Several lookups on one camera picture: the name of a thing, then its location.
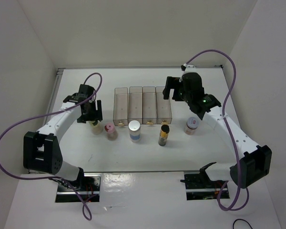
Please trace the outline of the yellow cap spice bottle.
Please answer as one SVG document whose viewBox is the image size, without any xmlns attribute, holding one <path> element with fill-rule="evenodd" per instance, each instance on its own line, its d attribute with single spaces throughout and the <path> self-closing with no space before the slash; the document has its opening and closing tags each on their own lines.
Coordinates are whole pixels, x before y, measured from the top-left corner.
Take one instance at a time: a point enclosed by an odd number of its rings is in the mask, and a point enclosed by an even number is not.
<svg viewBox="0 0 286 229">
<path fill-rule="evenodd" d="M 94 135 L 99 135 L 102 132 L 103 128 L 100 121 L 90 121 L 89 124 Z"/>
</svg>

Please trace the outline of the pink cap spice bottle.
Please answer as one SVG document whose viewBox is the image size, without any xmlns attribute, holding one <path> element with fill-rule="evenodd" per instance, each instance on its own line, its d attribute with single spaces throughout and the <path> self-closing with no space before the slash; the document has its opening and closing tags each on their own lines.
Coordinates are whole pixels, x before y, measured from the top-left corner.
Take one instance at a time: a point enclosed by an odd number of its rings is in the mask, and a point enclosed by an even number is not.
<svg viewBox="0 0 286 229">
<path fill-rule="evenodd" d="M 107 123 L 104 126 L 105 132 L 106 132 L 106 136 L 108 140 L 114 141 L 117 139 L 118 137 L 118 133 L 115 129 L 115 125 L 113 123 Z"/>
</svg>

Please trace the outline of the white blue cylindrical shaker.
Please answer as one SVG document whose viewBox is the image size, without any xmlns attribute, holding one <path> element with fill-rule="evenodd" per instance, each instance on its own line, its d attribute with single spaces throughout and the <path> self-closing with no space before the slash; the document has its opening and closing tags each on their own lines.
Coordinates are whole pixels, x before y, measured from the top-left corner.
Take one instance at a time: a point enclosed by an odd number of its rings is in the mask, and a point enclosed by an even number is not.
<svg viewBox="0 0 286 229">
<path fill-rule="evenodd" d="M 128 124 L 129 136 L 132 142 L 139 142 L 141 139 L 141 124 L 137 120 L 133 120 Z"/>
</svg>

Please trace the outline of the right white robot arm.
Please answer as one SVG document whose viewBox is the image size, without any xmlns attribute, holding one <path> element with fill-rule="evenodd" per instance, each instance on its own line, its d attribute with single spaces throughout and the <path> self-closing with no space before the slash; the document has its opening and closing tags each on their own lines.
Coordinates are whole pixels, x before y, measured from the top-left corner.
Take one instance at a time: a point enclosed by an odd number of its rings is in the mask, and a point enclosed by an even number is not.
<svg viewBox="0 0 286 229">
<path fill-rule="evenodd" d="M 224 168 L 220 164 L 218 169 L 202 173 L 199 182 L 203 187 L 211 187 L 216 180 L 231 180 L 245 189 L 268 175 L 271 149 L 252 140 L 222 111 L 217 98 L 204 92 L 202 78 L 198 73 L 184 73 L 182 77 L 168 76 L 163 90 L 165 100 L 169 98 L 170 91 L 174 92 L 173 100 L 186 102 L 189 109 L 208 124 L 235 155 L 235 165 Z"/>
</svg>

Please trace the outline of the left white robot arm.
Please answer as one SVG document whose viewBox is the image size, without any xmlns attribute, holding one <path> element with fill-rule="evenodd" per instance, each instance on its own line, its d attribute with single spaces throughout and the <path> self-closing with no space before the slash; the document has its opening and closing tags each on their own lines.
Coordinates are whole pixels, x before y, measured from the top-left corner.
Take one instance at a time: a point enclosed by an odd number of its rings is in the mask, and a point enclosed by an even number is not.
<svg viewBox="0 0 286 229">
<path fill-rule="evenodd" d="M 23 139 L 23 166 L 61 177 L 76 191 L 92 186 L 94 179 L 85 176 L 82 168 L 63 160 L 60 141 L 74 122 L 89 123 L 93 130 L 100 127 L 102 103 L 95 98 L 95 89 L 81 84 L 77 93 L 63 100 L 60 114 L 36 132 L 27 132 Z"/>
</svg>

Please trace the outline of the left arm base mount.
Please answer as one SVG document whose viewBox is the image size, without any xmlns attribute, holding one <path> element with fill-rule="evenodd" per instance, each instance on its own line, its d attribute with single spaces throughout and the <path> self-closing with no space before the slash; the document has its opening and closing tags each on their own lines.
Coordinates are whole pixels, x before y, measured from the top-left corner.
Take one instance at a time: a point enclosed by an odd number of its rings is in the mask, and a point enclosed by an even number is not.
<svg viewBox="0 0 286 229">
<path fill-rule="evenodd" d="M 100 173 L 85 173 L 89 178 L 89 183 L 81 188 L 77 188 L 78 194 L 83 200 L 88 202 L 99 202 L 102 175 Z M 80 202 L 76 193 L 66 184 L 59 184 L 56 192 L 56 203 Z"/>
</svg>

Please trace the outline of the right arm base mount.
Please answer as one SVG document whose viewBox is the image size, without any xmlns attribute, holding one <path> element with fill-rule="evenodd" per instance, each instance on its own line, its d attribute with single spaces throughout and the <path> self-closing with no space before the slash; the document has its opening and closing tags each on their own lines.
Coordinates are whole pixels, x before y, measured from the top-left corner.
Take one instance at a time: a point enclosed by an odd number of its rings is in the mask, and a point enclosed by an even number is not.
<svg viewBox="0 0 286 229">
<path fill-rule="evenodd" d="M 185 173 L 180 180 L 185 185 L 186 199 L 211 200 L 216 199 L 224 181 L 203 181 L 199 173 Z"/>
</svg>

